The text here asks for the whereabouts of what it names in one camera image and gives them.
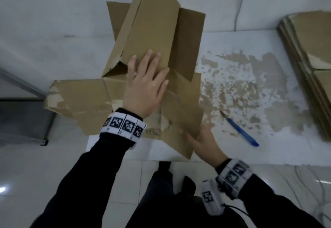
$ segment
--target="black shoe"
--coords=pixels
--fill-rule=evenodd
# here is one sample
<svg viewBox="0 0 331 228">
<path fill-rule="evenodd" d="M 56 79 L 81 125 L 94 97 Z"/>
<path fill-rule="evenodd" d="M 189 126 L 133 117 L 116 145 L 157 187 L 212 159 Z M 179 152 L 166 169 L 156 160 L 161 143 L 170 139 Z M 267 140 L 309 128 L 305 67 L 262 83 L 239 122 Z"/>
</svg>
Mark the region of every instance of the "black shoe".
<svg viewBox="0 0 331 228">
<path fill-rule="evenodd" d="M 190 196 L 194 196 L 195 190 L 196 190 L 195 183 L 192 181 L 191 178 L 185 176 L 182 186 L 182 192 Z"/>
<path fill-rule="evenodd" d="M 159 161 L 159 171 L 168 171 L 170 168 L 171 162 Z"/>
</svg>

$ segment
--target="open cardboard box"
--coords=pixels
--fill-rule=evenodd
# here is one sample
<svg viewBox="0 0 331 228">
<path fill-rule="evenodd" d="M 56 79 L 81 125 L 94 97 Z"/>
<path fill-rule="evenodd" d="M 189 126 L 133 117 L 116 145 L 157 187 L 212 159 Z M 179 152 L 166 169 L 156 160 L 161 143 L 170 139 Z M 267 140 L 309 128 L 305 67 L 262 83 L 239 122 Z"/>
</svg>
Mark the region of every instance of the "open cardboard box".
<svg viewBox="0 0 331 228">
<path fill-rule="evenodd" d="M 57 80 L 45 108 L 75 118 L 87 135 L 99 134 L 108 115 L 122 105 L 130 57 L 138 62 L 148 49 L 162 53 L 157 71 L 169 67 L 168 90 L 160 109 L 144 119 L 144 137 L 160 139 L 190 159 L 192 148 L 180 129 L 197 137 L 203 111 L 198 106 L 201 74 L 194 69 L 205 14 L 180 7 L 177 0 L 107 2 L 115 45 L 101 79 Z"/>
</svg>

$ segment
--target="hand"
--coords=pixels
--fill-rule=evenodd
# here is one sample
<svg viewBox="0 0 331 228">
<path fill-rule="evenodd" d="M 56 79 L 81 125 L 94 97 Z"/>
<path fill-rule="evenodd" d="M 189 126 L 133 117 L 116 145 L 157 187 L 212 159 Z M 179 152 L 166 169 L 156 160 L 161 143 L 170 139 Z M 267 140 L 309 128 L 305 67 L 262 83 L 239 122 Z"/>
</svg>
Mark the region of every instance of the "hand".
<svg viewBox="0 0 331 228">
<path fill-rule="evenodd" d="M 165 80 L 169 72 L 168 67 L 160 71 L 153 79 L 161 54 L 157 53 L 148 65 L 152 53 L 152 50 L 148 50 L 143 57 L 136 76 L 137 56 L 132 56 L 127 64 L 126 87 L 122 107 L 141 118 L 150 116 L 159 107 L 169 83 L 169 80 Z"/>
<path fill-rule="evenodd" d="M 183 131 L 183 135 L 194 152 L 214 168 L 228 159 L 218 147 L 211 129 L 206 125 L 201 125 L 197 140 L 185 131 Z"/>
</svg>

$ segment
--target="black sleeve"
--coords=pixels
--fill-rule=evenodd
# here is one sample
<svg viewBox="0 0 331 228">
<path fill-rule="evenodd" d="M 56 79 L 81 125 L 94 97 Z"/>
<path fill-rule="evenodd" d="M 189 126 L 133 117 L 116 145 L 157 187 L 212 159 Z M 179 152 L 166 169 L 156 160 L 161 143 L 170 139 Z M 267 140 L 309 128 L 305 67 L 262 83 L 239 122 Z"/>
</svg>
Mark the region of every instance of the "black sleeve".
<svg viewBox="0 0 331 228">
<path fill-rule="evenodd" d="M 124 109 L 117 112 L 137 115 Z M 110 191 L 125 152 L 134 142 L 102 133 L 62 179 L 55 196 L 31 227 L 101 227 Z"/>
<path fill-rule="evenodd" d="M 218 174 L 229 163 L 216 168 Z M 257 175 L 253 174 L 242 187 L 238 198 L 244 202 L 249 217 L 257 228 L 323 227 L 315 218 L 296 207 L 286 197 L 276 195 Z"/>
</svg>

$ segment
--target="person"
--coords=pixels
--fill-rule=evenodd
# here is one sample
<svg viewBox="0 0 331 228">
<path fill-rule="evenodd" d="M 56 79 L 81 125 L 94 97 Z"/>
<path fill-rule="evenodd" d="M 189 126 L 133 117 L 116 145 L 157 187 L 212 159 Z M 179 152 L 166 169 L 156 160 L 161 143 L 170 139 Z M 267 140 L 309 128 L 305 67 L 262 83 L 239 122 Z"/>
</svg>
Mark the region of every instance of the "person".
<svg viewBox="0 0 331 228">
<path fill-rule="evenodd" d="M 128 62 L 123 105 L 116 111 L 134 117 L 137 122 L 142 122 L 159 107 L 168 84 L 169 68 L 155 76 L 161 54 L 157 53 L 150 62 L 151 56 L 149 50 L 137 72 L 136 56 Z M 230 166 L 235 159 L 229 159 L 220 150 L 209 128 L 202 126 L 197 140 L 185 131 L 183 135 L 195 153 L 220 176 L 226 171 L 240 174 L 240 170 Z M 119 134 L 101 132 L 97 143 L 80 156 L 61 180 L 56 194 L 31 227 L 101 227 L 116 173 L 125 152 L 133 145 L 134 141 Z M 235 162 L 239 163 L 241 168 L 245 167 L 243 162 Z M 126 227 L 247 227 L 240 215 L 227 207 L 222 215 L 209 215 L 202 199 L 193 196 L 195 184 L 188 177 L 184 179 L 182 191 L 174 194 L 169 166 L 169 162 L 159 163 L 158 171 Z M 250 173 L 246 181 L 240 178 L 238 182 L 240 180 L 241 185 L 234 183 L 232 191 L 231 187 L 226 189 L 226 185 L 223 190 L 230 198 L 243 201 L 256 227 L 322 227 L 287 198 L 276 195 L 257 175 Z"/>
</svg>

